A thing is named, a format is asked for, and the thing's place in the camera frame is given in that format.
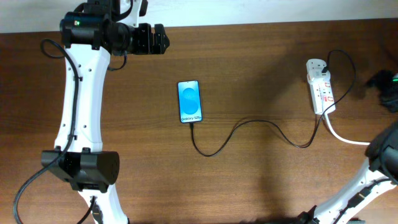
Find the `blue Galaxy smartphone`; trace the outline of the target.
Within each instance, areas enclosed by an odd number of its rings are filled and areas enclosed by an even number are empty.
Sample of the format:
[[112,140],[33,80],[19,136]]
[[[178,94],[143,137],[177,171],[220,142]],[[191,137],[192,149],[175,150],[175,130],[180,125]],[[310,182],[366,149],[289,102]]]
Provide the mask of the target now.
[[203,119],[199,82],[197,80],[177,83],[181,123],[195,123]]

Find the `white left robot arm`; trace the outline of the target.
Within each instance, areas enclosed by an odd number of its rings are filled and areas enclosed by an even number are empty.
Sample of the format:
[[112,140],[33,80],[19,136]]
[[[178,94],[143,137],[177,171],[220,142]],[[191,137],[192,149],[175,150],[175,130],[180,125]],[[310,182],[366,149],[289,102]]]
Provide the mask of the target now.
[[104,151],[101,104],[112,55],[163,54],[170,44],[161,24],[139,23],[147,1],[87,1],[60,22],[66,85],[54,148],[41,163],[68,182],[96,223],[128,223],[116,191],[119,155]]

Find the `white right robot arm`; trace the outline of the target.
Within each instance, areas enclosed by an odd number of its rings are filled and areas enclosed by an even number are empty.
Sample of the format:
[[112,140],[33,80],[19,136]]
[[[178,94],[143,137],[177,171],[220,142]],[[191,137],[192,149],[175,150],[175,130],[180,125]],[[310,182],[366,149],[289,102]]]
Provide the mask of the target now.
[[366,159],[355,177],[336,195],[302,212],[295,223],[349,223],[360,210],[375,198],[397,187],[397,122],[394,122],[371,142],[357,142],[342,138],[332,128],[328,109],[322,101],[315,101],[317,111],[329,131],[340,141],[366,146]]

